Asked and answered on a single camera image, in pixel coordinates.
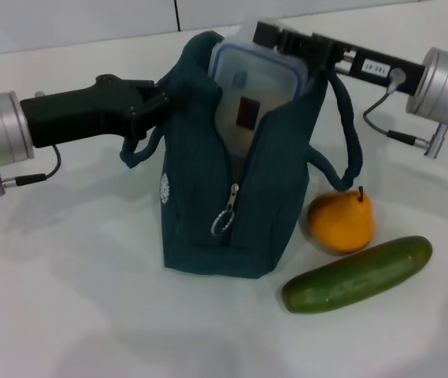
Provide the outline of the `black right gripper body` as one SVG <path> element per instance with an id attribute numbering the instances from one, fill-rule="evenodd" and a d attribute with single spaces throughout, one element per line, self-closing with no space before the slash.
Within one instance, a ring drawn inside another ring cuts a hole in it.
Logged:
<path id="1" fill-rule="evenodd" d="M 360 46 L 345 45 L 343 53 L 343 61 L 348 62 L 350 66 L 347 69 L 338 67 L 337 73 L 388 87 L 391 84 L 392 70 L 400 69 L 405 74 L 405 80 L 397 86 L 397 91 L 406 95 L 416 94 L 424 74 L 423 65 Z"/>

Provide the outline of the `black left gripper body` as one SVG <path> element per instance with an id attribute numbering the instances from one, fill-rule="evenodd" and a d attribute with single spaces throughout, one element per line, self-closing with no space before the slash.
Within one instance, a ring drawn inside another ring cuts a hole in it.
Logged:
<path id="1" fill-rule="evenodd" d="M 84 89 L 26 98 L 20 102 L 33 146 L 68 143 L 99 135 L 131 137 L 143 109 L 145 80 L 100 75 Z"/>

